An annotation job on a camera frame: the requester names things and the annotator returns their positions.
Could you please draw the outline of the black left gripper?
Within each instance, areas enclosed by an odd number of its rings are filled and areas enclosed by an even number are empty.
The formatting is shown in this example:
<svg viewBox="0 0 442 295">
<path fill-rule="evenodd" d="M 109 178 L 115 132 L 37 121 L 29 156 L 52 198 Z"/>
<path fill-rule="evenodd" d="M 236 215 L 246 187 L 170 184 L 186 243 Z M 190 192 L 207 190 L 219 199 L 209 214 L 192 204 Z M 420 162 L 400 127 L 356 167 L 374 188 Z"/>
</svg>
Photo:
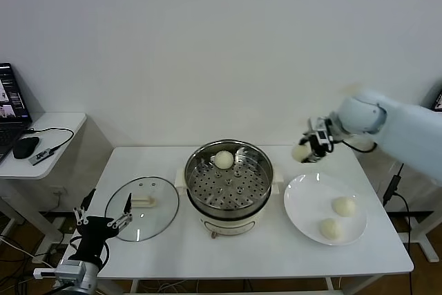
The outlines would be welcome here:
<svg viewBox="0 0 442 295">
<path fill-rule="evenodd" d="M 79 207 L 73 209 L 77 230 L 81 236 L 77 251 L 71 260 L 101 260 L 104 243 L 117 236 L 117 229 L 124 229 L 132 220 L 132 193 L 128 195 L 122 214 L 118 218 L 90 216 L 87 211 L 96 189 L 85 196 Z"/>
</svg>

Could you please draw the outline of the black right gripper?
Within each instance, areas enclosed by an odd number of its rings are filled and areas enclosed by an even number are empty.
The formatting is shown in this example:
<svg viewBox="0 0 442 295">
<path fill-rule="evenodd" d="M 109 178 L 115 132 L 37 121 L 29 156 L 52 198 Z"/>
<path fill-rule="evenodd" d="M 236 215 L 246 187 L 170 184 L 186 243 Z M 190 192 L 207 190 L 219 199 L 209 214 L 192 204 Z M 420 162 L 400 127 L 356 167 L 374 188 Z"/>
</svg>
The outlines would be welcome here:
<svg viewBox="0 0 442 295">
<path fill-rule="evenodd" d="M 298 142 L 310 144 L 311 153 L 300 161 L 303 164 L 317 163 L 334 151 L 332 121 L 328 117 L 309 118 L 309 130 Z"/>
</svg>

